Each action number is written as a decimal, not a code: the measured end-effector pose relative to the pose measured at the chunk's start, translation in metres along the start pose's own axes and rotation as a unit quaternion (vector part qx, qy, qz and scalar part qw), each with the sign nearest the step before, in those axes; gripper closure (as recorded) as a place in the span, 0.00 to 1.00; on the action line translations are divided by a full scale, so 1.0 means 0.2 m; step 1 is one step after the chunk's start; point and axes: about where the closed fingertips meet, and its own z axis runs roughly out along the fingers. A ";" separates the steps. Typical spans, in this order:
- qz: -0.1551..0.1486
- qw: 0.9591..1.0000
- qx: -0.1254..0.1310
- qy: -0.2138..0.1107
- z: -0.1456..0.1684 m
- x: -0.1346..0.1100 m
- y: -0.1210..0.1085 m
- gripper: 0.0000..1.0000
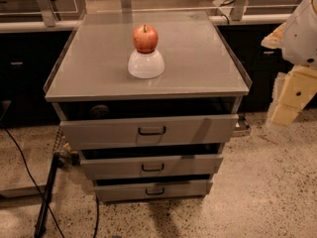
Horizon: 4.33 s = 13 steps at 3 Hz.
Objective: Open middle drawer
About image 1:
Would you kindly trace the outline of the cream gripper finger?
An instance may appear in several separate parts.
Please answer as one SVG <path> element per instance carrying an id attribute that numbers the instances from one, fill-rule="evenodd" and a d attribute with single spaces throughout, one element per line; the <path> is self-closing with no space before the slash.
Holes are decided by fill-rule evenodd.
<path id="1" fill-rule="evenodd" d="M 269 35 L 263 38 L 261 45 L 268 49 L 281 49 L 283 45 L 283 33 L 286 23 L 282 23 Z"/>
<path id="2" fill-rule="evenodd" d="M 273 85 L 266 126 L 269 129 L 289 126 L 316 93 L 316 67 L 295 65 L 288 73 L 279 72 Z"/>

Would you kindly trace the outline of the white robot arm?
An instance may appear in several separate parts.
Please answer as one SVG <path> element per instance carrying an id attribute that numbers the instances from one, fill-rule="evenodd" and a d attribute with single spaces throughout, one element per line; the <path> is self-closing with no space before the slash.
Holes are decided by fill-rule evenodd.
<path id="1" fill-rule="evenodd" d="M 286 22 L 266 36 L 261 45 L 281 49 L 293 64 L 274 81 L 266 126 L 280 131 L 289 126 L 317 93 L 317 0 L 302 0 Z"/>

